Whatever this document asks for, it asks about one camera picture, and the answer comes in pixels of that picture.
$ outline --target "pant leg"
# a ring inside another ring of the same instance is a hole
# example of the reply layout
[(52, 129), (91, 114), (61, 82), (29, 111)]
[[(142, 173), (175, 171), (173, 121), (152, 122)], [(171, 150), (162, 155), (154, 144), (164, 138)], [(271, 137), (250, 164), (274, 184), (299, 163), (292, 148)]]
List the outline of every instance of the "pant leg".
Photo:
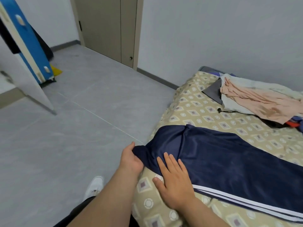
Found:
[[(66, 218), (64, 218), (54, 227), (66, 227), (94, 198), (95, 196), (87, 198), (84, 202), (74, 208)], [(129, 227), (139, 227), (137, 221), (132, 215), (130, 217)]]
[(66, 227), (94, 198), (95, 196), (87, 198), (84, 202), (74, 208), (66, 218), (64, 218), (54, 227)]

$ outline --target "sneaker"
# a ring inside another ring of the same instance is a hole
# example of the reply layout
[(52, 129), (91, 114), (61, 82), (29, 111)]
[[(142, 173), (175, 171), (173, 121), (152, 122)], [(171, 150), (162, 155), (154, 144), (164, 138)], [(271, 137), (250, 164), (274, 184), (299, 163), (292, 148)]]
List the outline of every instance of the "sneaker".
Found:
[(104, 187), (104, 178), (101, 176), (95, 177), (86, 189), (83, 201), (87, 198), (97, 196)]

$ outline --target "peach clothing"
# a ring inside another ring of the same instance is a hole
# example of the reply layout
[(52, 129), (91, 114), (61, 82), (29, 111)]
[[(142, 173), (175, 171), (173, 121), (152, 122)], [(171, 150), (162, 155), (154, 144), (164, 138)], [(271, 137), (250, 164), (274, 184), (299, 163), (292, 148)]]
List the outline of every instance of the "peach clothing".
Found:
[(262, 119), (284, 124), (294, 115), (303, 114), (301, 101), (278, 92), (239, 87), (227, 78), (220, 91)]

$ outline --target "beige bedsheet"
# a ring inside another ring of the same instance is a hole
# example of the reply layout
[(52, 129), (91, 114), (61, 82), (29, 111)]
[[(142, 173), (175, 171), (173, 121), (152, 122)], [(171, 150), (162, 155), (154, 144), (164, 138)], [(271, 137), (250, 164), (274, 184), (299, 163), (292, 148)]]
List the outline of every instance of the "beige bedsheet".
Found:
[[(165, 125), (192, 124), (239, 135), (251, 145), (278, 158), (303, 164), (303, 136), (296, 129), (271, 129), (255, 116), (240, 113), (218, 113), (220, 104), (204, 95), (201, 90), (218, 79), (205, 72), (197, 72), (175, 93), (170, 107), (164, 112), (156, 131)], [(145, 168), (135, 191), (132, 215), (140, 227), (187, 226), (177, 212), (162, 201), (152, 179), (161, 176)], [(279, 220), (263, 213), (246, 210), (217, 199), (196, 193), (214, 213), (233, 227), (283, 227), (302, 226)]]

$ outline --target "brown door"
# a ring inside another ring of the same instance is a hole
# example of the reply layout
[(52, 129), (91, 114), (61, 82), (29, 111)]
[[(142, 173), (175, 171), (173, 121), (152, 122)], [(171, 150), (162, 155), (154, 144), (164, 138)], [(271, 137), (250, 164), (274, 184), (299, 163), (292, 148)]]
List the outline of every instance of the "brown door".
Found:
[(133, 67), (137, 0), (75, 0), (85, 46)]

